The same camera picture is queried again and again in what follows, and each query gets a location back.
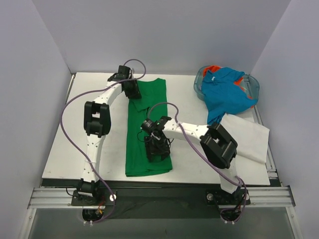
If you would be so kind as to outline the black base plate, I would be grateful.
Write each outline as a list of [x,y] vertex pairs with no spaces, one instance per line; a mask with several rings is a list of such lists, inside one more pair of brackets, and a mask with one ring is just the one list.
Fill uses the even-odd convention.
[[237,189],[233,194],[218,186],[122,187],[109,191],[99,185],[97,198],[80,195],[66,188],[71,206],[82,207],[86,222],[106,219],[214,219],[237,221],[251,204],[248,190]]

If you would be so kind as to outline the aluminium frame rail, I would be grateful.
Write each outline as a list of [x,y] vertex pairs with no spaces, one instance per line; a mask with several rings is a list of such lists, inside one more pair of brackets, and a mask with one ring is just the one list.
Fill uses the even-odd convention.
[[[83,128],[84,103],[98,96],[96,89],[106,84],[107,73],[77,73],[71,82],[68,99],[73,102],[64,113],[64,127],[59,127],[42,175],[42,183],[32,192],[30,208],[73,208],[75,190],[81,177],[86,149]],[[206,121],[204,103],[192,88],[193,76],[162,75],[166,80],[167,99],[179,107],[179,118],[190,123]],[[119,95],[112,103],[112,127],[107,135],[100,163],[100,175],[118,197],[118,202],[206,203],[209,190],[219,190],[219,176],[190,146],[176,140],[172,147],[173,170],[166,174],[147,177],[125,176],[125,148],[127,134],[128,99]],[[294,199],[289,187],[279,183],[270,155],[265,164],[240,158],[237,171],[247,183],[250,207],[293,207]]]

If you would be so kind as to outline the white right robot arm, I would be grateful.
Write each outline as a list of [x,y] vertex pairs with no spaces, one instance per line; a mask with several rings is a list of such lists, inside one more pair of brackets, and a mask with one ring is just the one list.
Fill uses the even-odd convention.
[[237,189],[243,183],[232,162],[237,155],[238,143],[221,124],[196,125],[163,116],[157,121],[145,119],[141,130],[146,133],[144,143],[150,162],[163,161],[170,156],[172,140],[185,140],[219,174],[221,199],[233,203],[239,197]]

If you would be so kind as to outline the clear blue plastic bin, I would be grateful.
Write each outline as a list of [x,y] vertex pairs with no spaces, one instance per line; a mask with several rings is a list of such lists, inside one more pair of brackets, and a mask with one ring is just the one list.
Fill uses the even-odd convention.
[[[201,91],[201,86],[202,86],[202,81],[204,77],[204,71],[206,68],[213,68],[213,70],[220,69],[219,66],[203,66],[198,70],[195,76],[193,89],[195,93],[197,94],[197,97],[202,101],[204,101],[204,95]],[[250,74],[245,74],[241,80],[237,81],[236,85],[238,85],[250,99],[257,100],[259,98],[259,89],[260,89],[259,82],[257,81],[256,78],[254,78]]]

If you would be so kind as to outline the green t shirt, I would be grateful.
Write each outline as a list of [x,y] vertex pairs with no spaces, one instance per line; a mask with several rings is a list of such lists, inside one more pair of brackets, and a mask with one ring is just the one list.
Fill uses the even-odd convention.
[[141,99],[130,99],[128,104],[128,130],[126,145],[125,175],[127,177],[152,176],[172,170],[171,158],[164,160],[154,156],[152,162],[147,158],[145,140],[148,134],[141,130],[149,109],[167,101],[166,80],[157,78],[150,82],[138,81]]

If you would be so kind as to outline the white cloth sheet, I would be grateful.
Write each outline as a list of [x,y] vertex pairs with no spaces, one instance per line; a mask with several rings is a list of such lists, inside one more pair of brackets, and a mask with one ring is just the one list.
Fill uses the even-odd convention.
[[221,125],[237,141],[237,153],[258,163],[265,164],[270,130],[258,123],[225,114]]

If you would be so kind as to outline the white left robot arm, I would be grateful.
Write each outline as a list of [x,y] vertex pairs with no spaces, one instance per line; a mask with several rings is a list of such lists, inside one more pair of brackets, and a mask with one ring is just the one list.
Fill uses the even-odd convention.
[[101,199],[99,191],[99,163],[102,146],[106,135],[111,129],[110,106],[118,95],[124,93],[128,99],[141,99],[137,80],[133,79],[133,70],[120,65],[117,73],[107,82],[108,90],[104,90],[93,101],[84,105],[84,130],[87,135],[86,155],[89,157],[85,164],[77,192],[83,195],[89,205],[97,204]]

